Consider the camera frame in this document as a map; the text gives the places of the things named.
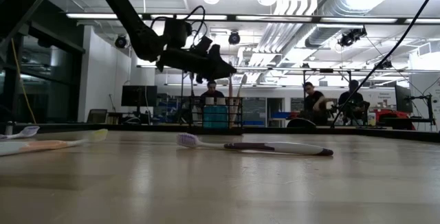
chair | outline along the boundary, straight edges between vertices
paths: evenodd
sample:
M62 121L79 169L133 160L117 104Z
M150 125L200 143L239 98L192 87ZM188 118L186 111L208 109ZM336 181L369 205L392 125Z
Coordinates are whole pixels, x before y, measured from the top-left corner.
M90 124L104 124L107 121L106 109L90 109L87 116L87 123Z

person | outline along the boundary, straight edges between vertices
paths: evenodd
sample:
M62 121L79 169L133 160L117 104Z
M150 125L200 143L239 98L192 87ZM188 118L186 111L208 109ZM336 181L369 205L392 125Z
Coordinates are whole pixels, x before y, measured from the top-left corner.
M217 86L215 81L210 80L206 86L208 87L208 90L200 96L203 103L205 102L206 98L214 98L215 100L216 98L225 97L220 91L215 90L215 87Z
M338 100L338 106L343 105L350 97L352 93L359 87L359 82L357 80L351 80L349 82L349 90L341 94ZM344 122L348 122L348 120L354 120L355 124L361 125L362 115L365 111L365 106L362 104L364 102L364 98L362 94L355 93L353 97L350 99L350 103L347 104L342 111L344 114L343 120Z
M306 118L317 125L327 124L327 103L324 94L315 91L315 87L311 82L304 84L304 90L307 97L304 99Z

white toothbrush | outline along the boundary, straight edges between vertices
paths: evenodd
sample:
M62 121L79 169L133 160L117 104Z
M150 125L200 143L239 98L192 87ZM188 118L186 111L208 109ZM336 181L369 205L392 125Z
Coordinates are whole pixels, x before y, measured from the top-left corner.
M17 153L35 152L41 150L54 150L60 148L68 148L71 146L77 146L88 142L100 142L107 137L107 129L100 129L90 133L90 135L77 141L36 141L36 142L0 142L0 156L13 155Z
M195 135L182 133L177 135L177 144L187 148L216 148L226 150L261 150L277 153L291 153L296 155L322 155L332 156L333 151L327 148L314 145L297 144L291 142L266 142L248 143L236 142L229 144L208 144L200 142Z
M39 126L27 126L22 131L20 131L20 133L14 135L0 135L0 141L16 138L29 138L34 136L39 129Z
M237 112L239 111L239 105L240 105L240 90L241 87L243 85L246 84L246 82L248 81L248 76L245 74L242 78L241 78L241 82L240 82L240 87L239 90L236 93L236 97L237 97L237 102L236 102L236 106L232 106L232 108L230 108L230 119L229 119L229 128L232 128L234 126L234 122L235 122L235 117L237 116Z

monitor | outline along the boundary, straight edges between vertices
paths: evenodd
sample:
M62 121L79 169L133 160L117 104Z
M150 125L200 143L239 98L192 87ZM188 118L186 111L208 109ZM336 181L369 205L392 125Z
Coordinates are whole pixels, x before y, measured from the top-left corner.
M413 103L408 100L411 97L411 90L406 87L395 85L397 110L405 113L413 112Z
M122 86L123 107L155 107L157 86Z

table surface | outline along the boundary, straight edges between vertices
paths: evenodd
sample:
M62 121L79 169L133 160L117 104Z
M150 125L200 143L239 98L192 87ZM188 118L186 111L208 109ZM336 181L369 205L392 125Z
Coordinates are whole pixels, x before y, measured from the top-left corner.
M76 139L86 132L38 135ZM439 223L440 147L352 135L201 136L300 142L333 157L187 149L176 133L0 157L10 223Z

